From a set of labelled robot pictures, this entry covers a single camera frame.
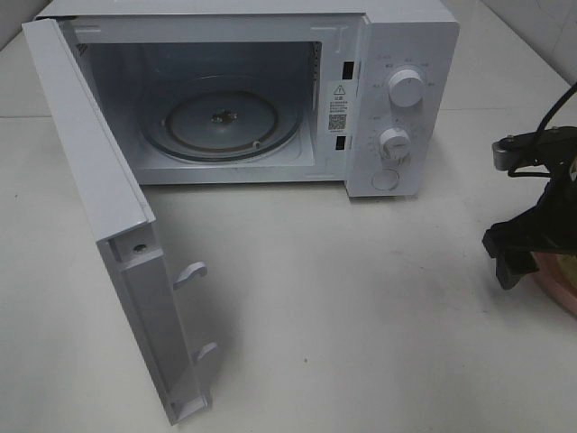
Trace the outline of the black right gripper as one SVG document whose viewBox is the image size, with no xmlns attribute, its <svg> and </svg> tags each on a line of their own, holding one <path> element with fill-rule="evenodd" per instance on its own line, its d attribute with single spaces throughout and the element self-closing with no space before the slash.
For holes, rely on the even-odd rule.
<svg viewBox="0 0 577 433">
<path fill-rule="evenodd" d="M 535 253 L 576 252 L 576 128 L 553 127 L 542 133 L 511 135 L 491 146 L 497 170 L 520 174 L 541 167 L 550 174 L 536 204 L 486 230 L 482 244 L 496 259 L 496 276 L 511 290 L 537 272 Z"/>
</svg>

